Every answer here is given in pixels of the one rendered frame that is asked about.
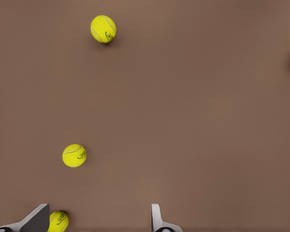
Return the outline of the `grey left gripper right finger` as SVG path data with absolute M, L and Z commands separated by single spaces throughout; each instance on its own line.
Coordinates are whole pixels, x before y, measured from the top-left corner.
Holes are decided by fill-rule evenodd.
M 183 232 L 179 226 L 162 220 L 160 206 L 157 203 L 151 204 L 151 229 L 152 232 Z

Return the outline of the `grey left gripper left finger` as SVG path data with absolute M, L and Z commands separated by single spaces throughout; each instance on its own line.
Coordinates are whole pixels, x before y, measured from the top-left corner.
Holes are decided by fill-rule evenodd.
M 49 204 L 43 203 L 21 221 L 3 225 L 0 232 L 47 232 L 49 229 Z

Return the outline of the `yellow tennis ball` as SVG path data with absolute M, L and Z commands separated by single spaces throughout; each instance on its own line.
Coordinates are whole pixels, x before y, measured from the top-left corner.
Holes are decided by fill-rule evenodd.
M 68 214 L 64 211 L 55 211 L 50 214 L 47 232 L 65 232 L 69 225 Z
M 91 22 L 90 30 L 93 38 L 104 44 L 111 42 L 117 31 L 114 21 L 106 15 L 95 17 Z
M 62 153 L 62 160 L 68 167 L 79 167 L 87 158 L 87 152 L 82 145 L 72 144 L 67 146 Z

